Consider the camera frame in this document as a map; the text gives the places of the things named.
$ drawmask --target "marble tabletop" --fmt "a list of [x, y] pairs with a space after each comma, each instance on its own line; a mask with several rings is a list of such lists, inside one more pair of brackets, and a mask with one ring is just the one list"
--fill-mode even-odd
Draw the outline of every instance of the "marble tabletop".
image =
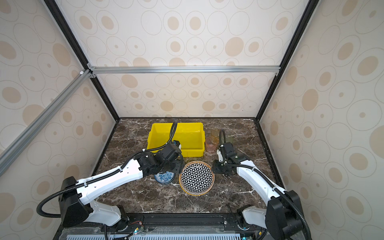
[[[274, 180], [268, 161], [265, 157], [253, 119], [241, 118], [183, 118], [178, 122], [201, 122], [205, 136], [211, 130], [223, 128], [227, 136], [233, 137], [236, 151], [248, 155], [255, 165], [271, 180]], [[124, 159], [147, 146], [151, 126], [156, 122], [172, 122], [172, 118], [126, 118], [121, 119], [108, 149], [101, 161], [98, 173], [114, 168]], [[204, 152], [203, 157], [184, 158], [185, 162], [204, 161], [213, 165], [216, 153]], [[202, 213], [228, 212], [227, 204], [233, 211], [245, 205], [265, 208], [265, 204], [256, 191], [238, 175], [226, 177], [215, 175], [211, 190], [202, 196], [185, 193], [179, 184], [178, 175], [169, 185], [161, 185], [153, 175], [129, 182], [117, 187], [97, 201], [109, 205], [122, 205], [130, 213]]]

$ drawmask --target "yellow plastic bin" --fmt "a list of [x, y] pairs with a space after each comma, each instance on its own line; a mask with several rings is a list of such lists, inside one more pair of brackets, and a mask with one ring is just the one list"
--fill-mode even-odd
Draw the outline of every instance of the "yellow plastic bin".
[[[165, 144], [169, 139], [171, 126], [172, 123], [152, 124], [147, 149]], [[205, 132], [201, 122], [178, 123], [173, 140], [180, 142], [183, 157], [202, 157], [204, 154]]]

